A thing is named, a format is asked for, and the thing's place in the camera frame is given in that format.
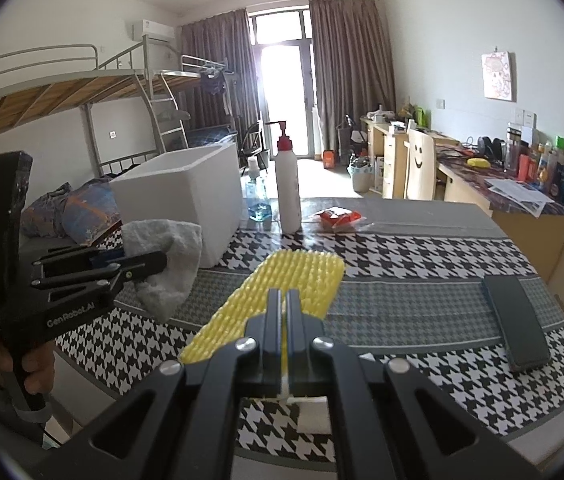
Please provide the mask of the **person's left hand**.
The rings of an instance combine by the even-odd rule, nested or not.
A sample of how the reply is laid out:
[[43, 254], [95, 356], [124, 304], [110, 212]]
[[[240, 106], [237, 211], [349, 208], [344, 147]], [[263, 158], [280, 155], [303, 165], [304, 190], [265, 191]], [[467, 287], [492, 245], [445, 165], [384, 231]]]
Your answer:
[[[22, 359], [22, 367], [26, 372], [25, 388], [30, 394], [50, 393], [55, 378], [55, 343], [48, 341], [41, 347], [35, 348]], [[0, 344], [0, 386], [4, 386], [4, 378], [13, 371], [13, 359], [2, 344]]]

